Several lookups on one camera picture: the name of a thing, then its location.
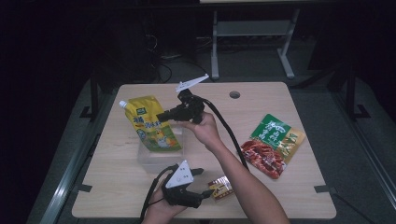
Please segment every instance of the small snack packet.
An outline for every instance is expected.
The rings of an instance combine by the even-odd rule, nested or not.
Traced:
[[[210,189],[213,189],[212,198],[218,201],[233,193],[233,187],[230,184],[227,176],[222,176],[207,183]]]
[[[163,113],[163,108],[154,96],[129,99],[128,103],[121,101],[120,106],[125,109],[126,117],[148,150],[166,152],[181,149],[169,122],[158,121],[157,115]]]
[[[267,114],[241,148],[248,162],[278,179],[304,138],[304,133]]]

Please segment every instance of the human hand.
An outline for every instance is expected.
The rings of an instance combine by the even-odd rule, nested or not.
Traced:
[[[202,121],[200,124],[195,124],[189,121],[180,121],[179,123],[194,132],[196,138],[203,143],[207,149],[213,152],[214,149],[223,145],[220,137],[218,126],[212,114],[205,111],[201,114]]]
[[[187,209],[186,206],[170,205],[163,197],[162,185],[163,182],[152,194],[145,219],[142,223],[168,223],[175,215]]]

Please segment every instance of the wooden table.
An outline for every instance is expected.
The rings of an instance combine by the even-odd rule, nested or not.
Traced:
[[[120,88],[108,116],[98,146],[83,184],[92,186],[90,192],[80,191],[72,213],[75,217],[139,217],[149,186],[156,175],[148,174],[137,162],[139,138],[123,109],[120,100],[155,95],[164,109],[180,104],[177,84],[124,85]],[[191,88],[193,94],[211,101],[232,128],[239,144],[244,143],[266,114],[304,131],[289,90],[281,82],[200,83]],[[231,91],[241,96],[233,99]],[[233,142],[218,121],[219,133],[226,146],[235,151]],[[202,192],[207,183],[223,176],[215,157],[185,130],[185,158],[191,168],[204,168],[195,177],[190,191]],[[289,218],[335,217],[336,211],[328,192],[316,193],[314,186],[325,185],[317,161],[305,138],[278,180],[249,165],[257,176],[280,200]],[[179,218],[245,218],[234,195],[214,202],[203,200],[198,209],[188,208]]]

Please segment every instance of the table hole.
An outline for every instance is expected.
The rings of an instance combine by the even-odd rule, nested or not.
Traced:
[[[241,96],[241,93],[239,91],[230,91],[230,97],[233,99],[238,99]]]

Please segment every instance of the clear plastic container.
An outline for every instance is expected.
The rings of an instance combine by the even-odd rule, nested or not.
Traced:
[[[184,135],[183,127],[169,120],[172,131],[180,143],[182,149],[170,152],[152,152],[140,141],[139,150],[137,152],[137,160],[150,174],[158,174],[166,167],[181,163],[184,161]]]

